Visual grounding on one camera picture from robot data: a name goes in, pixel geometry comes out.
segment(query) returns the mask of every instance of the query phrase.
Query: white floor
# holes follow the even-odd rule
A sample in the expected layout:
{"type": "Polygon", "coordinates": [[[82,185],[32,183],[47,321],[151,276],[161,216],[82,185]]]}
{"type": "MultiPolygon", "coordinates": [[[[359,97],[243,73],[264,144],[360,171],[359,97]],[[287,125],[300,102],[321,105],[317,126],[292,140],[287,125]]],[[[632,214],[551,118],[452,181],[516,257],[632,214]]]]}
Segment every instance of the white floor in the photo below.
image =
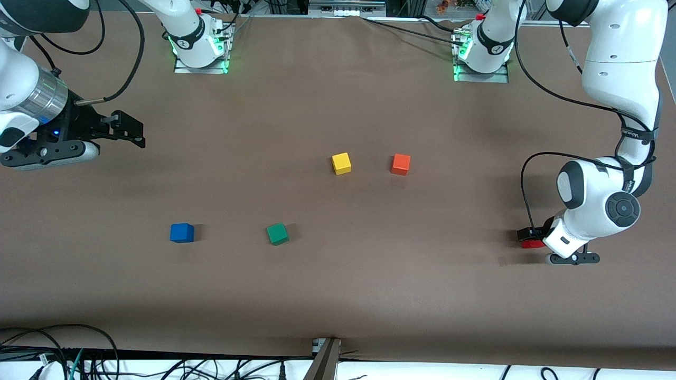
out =
{"type": "MultiPolygon", "coordinates": [[[[167,371],[177,360],[123,360],[120,366],[121,373],[144,374],[167,371]]],[[[190,360],[187,365],[196,365],[201,360],[190,360]]],[[[240,374],[269,362],[268,360],[254,360],[246,365],[240,374]]],[[[232,373],[237,365],[236,360],[218,360],[218,378],[223,379],[232,373]]],[[[309,360],[286,361],[287,380],[303,380],[309,360]]],[[[41,366],[36,362],[0,362],[0,380],[28,380],[41,366]]],[[[513,366],[506,380],[541,380],[539,366],[513,366]]],[[[114,372],[115,362],[108,361],[106,371],[114,372]]],[[[201,371],[215,374],[216,364],[209,361],[199,368],[201,371]]],[[[408,363],[408,362],[342,362],[338,365],[337,380],[353,380],[366,375],[363,380],[500,380],[505,366],[481,364],[436,364],[436,363],[408,363]]],[[[591,380],[594,369],[552,367],[560,380],[591,380]]],[[[178,380],[183,370],[176,370],[167,380],[178,380]]],[[[255,375],[265,380],[278,380],[279,365],[272,365],[255,375]]],[[[145,377],[147,380],[160,380],[162,375],[145,377]]],[[[51,363],[45,368],[40,380],[63,380],[64,373],[58,364],[51,363]]],[[[139,380],[134,375],[120,375],[119,380],[139,380]]],[[[191,375],[187,380],[198,380],[197,375],[191,375]]],[[[628,371],[603,369],[597,380],[676,380],[676,372],[666,371],[628,371]]],[[[547,380],[555,380],[548,375],[547,380]]]]}

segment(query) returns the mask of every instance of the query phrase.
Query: teal cable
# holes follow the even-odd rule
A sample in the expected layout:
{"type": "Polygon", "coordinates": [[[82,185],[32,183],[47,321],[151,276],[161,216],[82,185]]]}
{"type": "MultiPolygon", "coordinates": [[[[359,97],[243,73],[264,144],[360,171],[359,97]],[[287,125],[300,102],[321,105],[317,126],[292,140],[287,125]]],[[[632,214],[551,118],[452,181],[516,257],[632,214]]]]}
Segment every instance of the teal cable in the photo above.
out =
{"type": "Polygon", "coordinates": [[[82,351],[84,351],[84,348],[80,349],[80,352],[78,352],[78,356],[75,357],[75,361],[73,362],[73,368],[70,370],[70,376],[68,377],[68,380],[74,380],[75,379],[75,370],[78,368],[78,363],[80,362],[80,357],[82,356],[82,351]]]}

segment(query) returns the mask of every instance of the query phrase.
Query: blue cube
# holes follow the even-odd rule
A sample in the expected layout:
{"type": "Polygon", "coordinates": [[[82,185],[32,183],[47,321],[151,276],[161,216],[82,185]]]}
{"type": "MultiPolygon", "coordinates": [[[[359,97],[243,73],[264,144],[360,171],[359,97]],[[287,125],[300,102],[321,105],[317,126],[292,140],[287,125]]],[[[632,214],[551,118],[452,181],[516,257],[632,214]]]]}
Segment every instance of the blue cube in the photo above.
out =
{"type": "Polygon", "coordinates": [[[188,223],[172,224],[169,240],[174,243],[192,243],[195,241],[195,226],[188,223]]]}

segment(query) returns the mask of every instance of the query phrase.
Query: yellow cube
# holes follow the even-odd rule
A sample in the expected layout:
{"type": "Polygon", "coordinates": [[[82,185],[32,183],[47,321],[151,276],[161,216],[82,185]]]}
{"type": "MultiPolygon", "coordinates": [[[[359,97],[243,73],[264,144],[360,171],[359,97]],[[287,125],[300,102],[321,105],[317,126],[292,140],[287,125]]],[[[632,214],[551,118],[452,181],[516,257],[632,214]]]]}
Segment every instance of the yellow cube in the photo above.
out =
{"type": "Polygon", "coordinates": [[[347,153],[337,154],[331,157],[333,161],[333,170],[336,172],[336,175],[349,173],[352,170],[352,164],[349,162],[349,156],[347,153]]]}

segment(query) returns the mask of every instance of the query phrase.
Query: orange cube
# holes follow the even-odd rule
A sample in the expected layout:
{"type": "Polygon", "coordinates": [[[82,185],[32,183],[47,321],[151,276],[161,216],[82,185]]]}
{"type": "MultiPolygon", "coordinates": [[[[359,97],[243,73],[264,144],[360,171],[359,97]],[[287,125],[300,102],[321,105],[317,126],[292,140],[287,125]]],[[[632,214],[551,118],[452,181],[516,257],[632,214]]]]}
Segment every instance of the orange cube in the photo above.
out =
{"type": "Polygon", "coordinates": [[[392,160],[392,169],[390,171],[392,172],[392,174],[405,176],[408,173],[408,168],[410,166],[411,166],[411,156],[397,153],[394,155],[394,160],[392,160]]]}

